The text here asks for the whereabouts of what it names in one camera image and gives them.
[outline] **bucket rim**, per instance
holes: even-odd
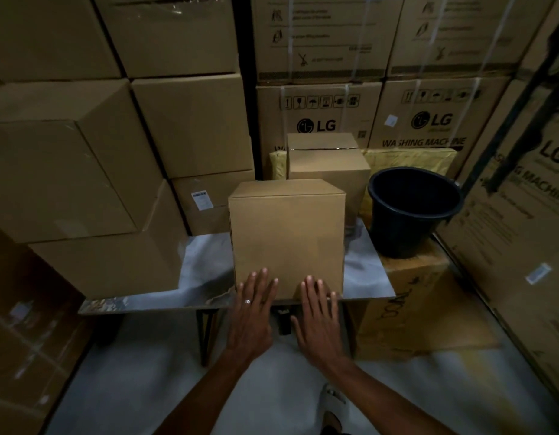
[[[374,183],[374,180],[376,180],[376,178],[378,176],[380,176],[381,174],[384,174],[385,172],[389,172],[389,171],[392,171],[392,170],[397,170],[397,169],[419,171],[421,173],[425,173],[425,174],[428,174],[428,175],[435,176],[439,179],[442,179],[443,182],[446,182],[448,185],[450,185],[457,192],[457,195],[459,196],[459,202],[450,211],[446,211],[444,213],[435,214],[435,215],[425,215],[425,214],[418,215],[418,214],[415,214],[415,213],[402,211],[401,209],[397,209],[395,207],[392,207],[390,204],[383,201],[382,198],[378,197],[377,195],[375,195],[373,193],[372,184]],[[372,200],[376,200],[379,204],[383,205],[385,208],[390,209],[391,211],[397,212],[397,213],[402,214],[402,215],[407,216],[407,217],[426,219],[426,220],[444,220],[444,219],[447,219],[447,218],[451,218],[451,217],[455,216],[458,212],[460,212],[460,210],[463,208],[463,205],[464,205],[463,192],[461,191],[459,186],[457,186],[457,184],[455,183],[454,180],[451,180],[448,177],[437,174],[436,172],[429,171],[428,169],[423,169],[423,168],[420,168],[420,167],[413,167],[413,166],[388,167],[386,169],[381,169],[378,172],[374,173],[370,177],[370,180],[368,181],[368,194],[370,195]]]

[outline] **table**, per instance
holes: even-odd
[[[177,290],[99,300],[85,300],[79,314],[122,314],[191,309],[197,311],[201,359],[206,364],[216,313],[231,304],[235,285],[229,233],[190,237]],[[361,219],[346,236],[343,300],[393,298],[394,289]],[[274,306],[297,304],[279,300]]]

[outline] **floor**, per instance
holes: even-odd
[[[225,343],[222,322],[215,354]],[[559,408],[494,326],[501,349],[359,365],[460,434],[559,433]],[[243,375],[214,435],[319,433],[318,394],[326,380],[293,335],[274,332],[273,347]],[[128,314],[110,343],[91,348],[46,434],[150,435],[205,372],[198,359],[193,311]],[[377,433],[353,406],[344,430]]]

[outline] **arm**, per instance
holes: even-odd
[[[342,350],[338,303],[327,305],[326,287],[308,276],[301,283],[303,326],[291,317],[300,349],[312,365],[340,389],[382,435],[452,434],[453,432],[388,386],[361,370]]]
[[[154,435],[209,435],[235,385],[253,360],[272,344],[269,309],[278,280],[267,285],[267,269],[239,284],[227,346],[208,373],[168,415]]]

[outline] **lg logo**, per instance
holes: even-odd
[[[420,130],[421,128],[424,128],[425,126],[428,125],[428,123],[430,122],[430,126],[446,126],[449,125],[452,120],[453,120],[453,113],[447,113],[443,116],[439,116],[438,114],[435,114],[433,116],[433,121],[431,122],[430,120],[430,113],[428,111],[421,111],[420,113],[417,113],[411,121],[411,125],[415,130]]]
[[[318,132],[322,131],[335,131],[336,130],[336,121],[330,119],[326,121],[326,124],[323,125],[322,121],[318,121]],[[298,133],[313,133],[314,132],[314,122],[312,119],[302,119],[297,123],[297,132]]]

